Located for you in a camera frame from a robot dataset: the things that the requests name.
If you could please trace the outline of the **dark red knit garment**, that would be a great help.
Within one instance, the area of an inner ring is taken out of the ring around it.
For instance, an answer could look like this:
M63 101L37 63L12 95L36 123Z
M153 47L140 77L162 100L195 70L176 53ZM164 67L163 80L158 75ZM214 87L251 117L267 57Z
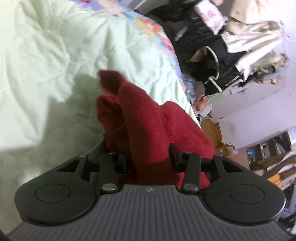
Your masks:
M98 75L108 93L97 99L97 118L105 130L106 146L129 155L135 166L135 174L119 175L123 184L180 188L184 173L173 171L170 144L202 158L214 156L212 142L179 105L171 101L158 105L116 71L100 70Z

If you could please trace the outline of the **black leather clothing pile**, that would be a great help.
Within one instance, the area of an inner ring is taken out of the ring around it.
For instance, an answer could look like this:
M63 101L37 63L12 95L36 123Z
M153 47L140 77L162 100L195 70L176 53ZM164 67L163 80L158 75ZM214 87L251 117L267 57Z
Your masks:
M197 4L199 1L169 1L147 16L163 27L182 72L202 81L205 94L213 95L241 76L235 65L246 52L230 53L222 40L223 28L214 34L194 9Z

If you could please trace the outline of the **pale green quilted blanket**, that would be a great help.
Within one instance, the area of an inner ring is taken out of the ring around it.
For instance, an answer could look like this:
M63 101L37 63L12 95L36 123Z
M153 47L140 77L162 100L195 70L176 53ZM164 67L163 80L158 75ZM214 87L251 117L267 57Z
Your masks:
M22 184L102 139L101 69L194 115L165 54L126 19L75 1L1 1L2 232L21 222L14 195Z

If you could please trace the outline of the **floral patterned bed sheet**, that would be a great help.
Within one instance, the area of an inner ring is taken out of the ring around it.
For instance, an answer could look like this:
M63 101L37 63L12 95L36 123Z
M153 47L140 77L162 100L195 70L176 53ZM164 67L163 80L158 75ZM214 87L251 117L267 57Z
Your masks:
M172 43L165 34L163 28L154 20L129 8L124 1L75 1L82 8L89 8L94 11L102 11L114 15L134 25L137 30L148 36L149 40L164 53L176 73L182 89L186 90L182 80L182 73Z

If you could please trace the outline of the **white pink floral pouch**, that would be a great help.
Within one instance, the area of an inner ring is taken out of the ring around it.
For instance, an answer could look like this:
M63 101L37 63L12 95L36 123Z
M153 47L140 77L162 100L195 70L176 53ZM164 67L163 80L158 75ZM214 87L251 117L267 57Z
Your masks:
M225 24L225 21L222 13L215 4L209 0L202 0L195 4L194 11L199 15L202 22L212 31L214 35L219 34Z

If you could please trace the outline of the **cream hanging coat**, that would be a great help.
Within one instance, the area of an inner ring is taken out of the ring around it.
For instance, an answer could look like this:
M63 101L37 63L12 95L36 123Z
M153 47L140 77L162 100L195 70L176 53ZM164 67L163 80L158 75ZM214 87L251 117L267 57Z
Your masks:
M226 31L229 53L246 52L235 64L247 78L250 67L283 41L280 15L284 1L233 1Z

